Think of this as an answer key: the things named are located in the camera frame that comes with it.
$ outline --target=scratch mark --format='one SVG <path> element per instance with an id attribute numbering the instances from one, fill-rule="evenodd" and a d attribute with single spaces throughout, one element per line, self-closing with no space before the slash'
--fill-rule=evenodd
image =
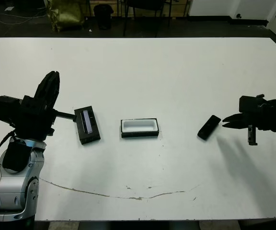
<path id="1" fill-rule="evenodd" d="M 184 192 L 185 191 L 176 191 L 176 192 L 170 192 L 170 193 L 161 193 L 161 194 L 158 194 L 158 195 L 155 195 L 155 196 L 151 196 L 148 199 L 152 199 L 152 198 L 155 198 L 155 197 L 158 197 L 158 196 L 162 196 L 162 195 L 168 195 L 168 194 L 173 194 L 173 193 L 184 193 Z"/>
<path id="2" fill-rule="evenodd" d="M 143 199 L 153 199 L 155 197 L 158 197 L 158 196 L 164 196 L 164 195 L 169 195 L 169 194 L 174 194 L 174 193 L 185 193 L 185 192 L 190 192 L 192 191 L 193 189 L 199 187 L 201 184 L 198 184 L 197 186 L 191 188 L 190 190 L 188 191 L 176 191 L 176 192 L 169 192 L 169 193 L 161 193 L 161 194 L 158 194 L 158 195 L 154 195 L 154 196 L 151 196 L 151 197 L 121 197 L 121 196 L 111 196 L 111 195 L 105 195 L 105 194 L 100 194 L 100 193 L 93 193 L 93 192 L 88 192 L 88 191 L 83 191 L 83 190 L 78 190 L 78 189 L 75 189 L 75 188 L 67 188 L 67 187 L 64 187 L 64 186 L 61 186 L 61 185 L 58 185 L 58 184 L 55 184 L 53 182 L 49 182 L 45 179 L 42 179 L 41 177 L 39 177 L 40 180 L 44 181 L 44 182 L 47 182 L 51 185 L 54 185 L 58 188 L 63 188 L 63 189 L 66 189 L 66 190 L 70 190 L 70 191 L 74 191 L 74 192 L 79 192 L 79 193 L 87 193 L 87 194 L 91 194 L 91 195 L 97 195 L 97 196 L 104 196 L 104 197 L 110 197 L 110 198 L 118 198 L 118 199 L 133 199 L 133 200 L 143 200 Z"/>

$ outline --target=floor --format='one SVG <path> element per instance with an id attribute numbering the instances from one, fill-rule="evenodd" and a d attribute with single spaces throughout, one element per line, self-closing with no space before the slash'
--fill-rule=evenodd
<path id="1" fill-rule="evenodd" d="M 14 6 L 12 11 L 4 11 L 7 7 Z M 0 13 L 16 15 L 13 17 L 0 14 L 0 37 L 123 37 L 124 19 L 113 18 L 110 30 L 99 30 L 95 18 L 86 20 L 84 29 L 67 30 L 60 33 L 52 31 L 50 21 L 46 16 L 42 0 L 0 0 Z M 154 37 L 158 19 L 144 18 L 128 20 L 126 37 Z M 231 24 L 227 21 L 189 21 L 187 18 L 171 20 L 164 19 L 159 27 L 157 37 L 270 37 L 276 42 L 276 35 L 262 25 Z M 35 229 L 47 229 L 49 223 L 36 223 Z M 69 224 L 56 227 L 53 224 L 49 229 L 129 229 L 137 222 L 112 222 L 109 225 L 98 222 L 73 223 L 76 228 L 66 228 Z M 200 229 L 198 221 L 195 222 L 140 222 L 142 229 Z M 251 229 L 276 229 L 276 221 L 251 226 L 241 226 L 243 230 Z"/>
<path id="2" fill-rule="evenodd" d="M 12 11 L 4 11 L 15 6 Z M 0 0 L 0 37 L 123 37 L 124 19 L 113 18 L 110 30 L 100 30 L 95 18 L 86 20 L 84 29 L 54 32 L 46 16 L 43 1 L 34 0 L 26 5 L 24 0 Z M 158 18 L 128 20 L 126 37 L 154 37 Z M 187 18 L 164 19 L 157 37 L 270 37 L 276 42 L 276 35 L 263 25 L 231 24 L 227 21 L 193 22 Z"/>

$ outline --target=white table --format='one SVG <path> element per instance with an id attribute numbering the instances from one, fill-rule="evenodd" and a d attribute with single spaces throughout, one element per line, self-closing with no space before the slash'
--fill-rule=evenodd
<path id="1" fill-rule="evenodd" d="M 221 125 L 196 137 L 242 95 L 276 98 L 271 39 L 0 38 L 0 95 L 33 96 L 51 70 L 55 108 L 92 105 L 102 139 L 82 146 L 76 124 L 56 119 L 36 220 L 276 217 L 276 133 L 257 131 L 256 147 Z M 121 119 L 153 117 L 158 138 L 120 137 Z M 0 121 L 0 141 L 11 129 Z"/>

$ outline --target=wire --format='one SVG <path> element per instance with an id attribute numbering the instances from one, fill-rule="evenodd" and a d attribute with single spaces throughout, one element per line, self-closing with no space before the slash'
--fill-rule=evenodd
<path id="1" fill-rule="evenodd" d="M 40 18 L 40 17 L 42 17 L 42 16 L 38 16 L 38 17 L 22 17 L 22 16 L 18 16 L 18 15 L 11 15 L 11 14 L 5 14 L 5 13 L 0 13 L 0 15 L 12 16 L 12 17 L 17 17 L 17 18 Z"/>
<path id="2" fill-rule="evenodd" d="M 5 24 L 5 25 L 19 25 L 19 24 L 23 24 L 23 23 L 25 23 L 25 22 L 28 22 L 29 20 L 32 20 L 33 18 L 30 18 L 30 19 L 27 19 L 27 20 L 25 20 L 24 22 L 21 22 L 21 23 L 5 23 L 5 22 L 2 22 L 1 20 L 0 20 L 0 23 L 3 23 L 3 24 Z"/>
<path id="3" fill-rule="evenodd" d="M 11 14 L 5 14 L 5 13 L 0 13 L 1 15 L 7 15 L 7 16 L 13 16 L 13 17 L 19 17 L 19 18 L 28 18 L 27 20 L 25 20 L 24 22 L 20 22 L 20 23 L 5 23 L 3 21 L 0 20 L 0 23 L 3 23 L 5 25 L 19 25 L 19 24 L 23 24 L 25 22 L 28 22 L 29 20 L 32 20 L 34 18 L 42 18 L 45 17 L 46 15 L 42 15 L 42 16 L 37 16 L 39 13 L 42 13 L 46 10 L 40 11 L 37 14 L 35 14 L 33 17 L 21 17 L 21 16 L 17 16 L 17 15 L 11 15 Z"/>

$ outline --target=trash can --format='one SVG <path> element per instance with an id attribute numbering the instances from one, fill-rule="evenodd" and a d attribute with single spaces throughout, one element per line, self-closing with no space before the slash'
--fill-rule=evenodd
<path id="1" fill-rule="evenodd" d="M 111 28 L 111 14 L 114 12 L 108 4 L 96 5 L 94 7 L 94 15 L 98 21 L 100 30 L 108 30 Z"/>

